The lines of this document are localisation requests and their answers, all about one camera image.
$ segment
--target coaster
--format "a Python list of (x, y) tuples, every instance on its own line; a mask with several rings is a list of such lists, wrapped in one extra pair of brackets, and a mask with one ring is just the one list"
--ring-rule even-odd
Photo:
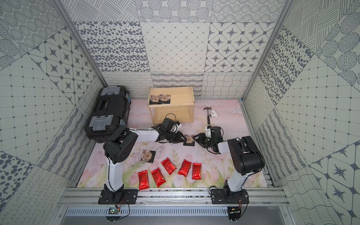
[(171, 95), (150, 95), (150, 105), (170, 104)]
[(155, 158), (155, 151), (143, 150), (140, 161), (153, 163)]
[(184, 141), (184, 145), (186, 146), (195, 146), (195, 140), (193, 139), (193, 134), (186, 134), (186, 140)]

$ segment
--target pink floral mat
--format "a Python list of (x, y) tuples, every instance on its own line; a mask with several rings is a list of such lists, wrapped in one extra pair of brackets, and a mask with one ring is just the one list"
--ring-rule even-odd
[[(196, 100), (194, 123), (183, 123), (180, 129), (184, 135), (195, 135), (204, 132), (204, 128), (207, 126), (204, 107), (212, 107), (219, 114), (219, 117), (210, 118), (210, 121), (212, 126), (221, 126), (224, 130), (224, 140), (249, 135), (237, 100)], [(132, 100), (128, 127), (141, 129), (151, 126), (153, 125), (147, 109), (147, 100)], [(77, 185), (78, 188), (102, 188), (104, 186), (107, 177), (107, 159), (102, 146), (103, 144), (95, 145)], [(156, 151), (153, 163), (140, 161), (143, 150)], [(161, 165), (161, 161), (167, 157), (177, 168), (171, 175)], [(192, 168), (187, 177), (177, 174), (184, 159), (190, 162), (202, 163), (201, 180), (192, 179)], [(161, 188), (204, 188), (212, 185), (223, 187), (224, 181), (235, 171), (230, 154), (211, 154), (197, 143), (195, 143), (195, 146), (184, 146), (182, 143), (142, 142), (135, 144), (131, 154), (125, 161), (124, 173), (122, 174), (124, 186), (138, 188), (138, 172), (148, 170), (150, 187), (156, 188), (150, 172), (158, 167), (166, 180), (166, 183), (160, 186)], [(245, 183), (245, 187), (267, 187), (263, 173), (260, 172), (250, 176)]]

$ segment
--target wooden crate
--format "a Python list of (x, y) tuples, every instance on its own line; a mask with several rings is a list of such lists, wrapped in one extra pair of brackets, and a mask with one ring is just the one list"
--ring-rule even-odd
[[(150, 95), (171, 95), (170, 104), (150, 105)], [(165, 116), (173, 113), (182, 122), (194, 122), (194, 92), (193, 87), (163, 87), (150, 88), (148, 108), (154, 125), (162, 123)]]

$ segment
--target patterned wall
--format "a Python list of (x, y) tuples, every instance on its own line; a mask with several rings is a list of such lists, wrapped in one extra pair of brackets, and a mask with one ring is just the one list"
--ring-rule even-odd
[[(173, 86), (192, 86), (196, 98), (241, 98), (286, 0), (62, 2), (109, 85), (137, 98)], [(246, 78), (232, 80), (234, 72)]]
[(47, 224), (95, 144), (102, 84), (50, 1), (0, 8), (0, 224)]
[(245, 100), (299, 224), (360, 223), (359, 15), (359, 0), (296, 0)]

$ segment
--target red packaging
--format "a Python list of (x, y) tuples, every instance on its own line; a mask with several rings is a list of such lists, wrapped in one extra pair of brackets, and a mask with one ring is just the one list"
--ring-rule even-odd
[(193, 180), (201, 180), (201, 163), (193, 163)]
[(148, 171), (144, 170), (138, 172), (139, 175), (139, 190), (149, 188), (149, 178), (148, 178)]
[(156, 170), (151, 171), (151, 174), (153, 175), (157, 187), (160, 187), (160, 185), (166, 182), (159, 167)]
[(186, 161), (186, 160), (184, 159), (183, 164), (181, 165), (181, 168), (180, 168), (178, 174), (184, 175), (184, 176), (186, 177), (186, 176), (188, 175), (188, 172), (189, 172), (189, 170), (190, 170), (190, 167), (191, 167), (191, 162)]
[(172, 174), (174, 170), (176, 170), (176, 167), (171, 163), (169, 158), (166, 158), (166, 160), (162, 161), (161, 164), (166, 169), (169, 175)]

